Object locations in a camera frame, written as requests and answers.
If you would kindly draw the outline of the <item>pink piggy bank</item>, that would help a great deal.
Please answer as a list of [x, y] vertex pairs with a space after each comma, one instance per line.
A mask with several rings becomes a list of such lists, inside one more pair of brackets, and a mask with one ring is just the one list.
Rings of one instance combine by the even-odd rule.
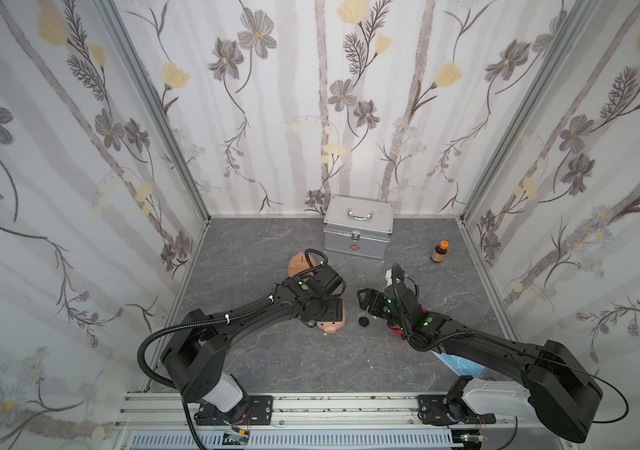
[[303, 252], [292, 257], [288, 264], [288, 276], [295, 277], [300, 272], [310, 269], [310, 263]]
[[317, 328], [325, 334], [334, 334], [346, 326], [346, 320], [335, 322], [318, 322]]

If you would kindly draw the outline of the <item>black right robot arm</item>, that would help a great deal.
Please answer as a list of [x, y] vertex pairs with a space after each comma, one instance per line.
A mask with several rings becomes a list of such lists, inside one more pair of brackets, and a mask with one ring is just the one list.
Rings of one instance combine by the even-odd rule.
[[629, 414], [629, 402], [621, 397], [625, 411], [620, 417], [595, 418], [603, 399], [599, 386], [603, 380], [586, 371], [562, 343], [549, 339], [538, 345], [503, 339], [423, 309], [419, 288], [407, 287], [399, 264], [390, 269], [390, 285], [383, 292], [361, 289], [357, 299], [363, 311], [402, 331], [415, 351], [437, 351], [470, 360], [527, 389], [529, 406], [539, 422], [567, 441], [582, 444], [592, 425], [620, 422]]

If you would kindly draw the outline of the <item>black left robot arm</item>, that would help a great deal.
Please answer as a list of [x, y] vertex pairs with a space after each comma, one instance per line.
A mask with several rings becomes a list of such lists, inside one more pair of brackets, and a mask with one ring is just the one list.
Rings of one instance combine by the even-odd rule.
[[274, 283], [268, 294], [209, 315], [196, 309], [181, 324], [162, 328], [139, 344], [138, 367], [151, 381], [180, 394], [190, 436], [198, 449], [205, 445], [190, 414], [192, 403], [211, 405], [216, 418], [230, 426], [243, 422], [252, 411], [247, 391], [224, 371], [226, 354], [237, 341], [291, 320], [313, 328], [343, 319], [346, 281], [322, 251], [305, 249], [303, 256], [309, 267]]

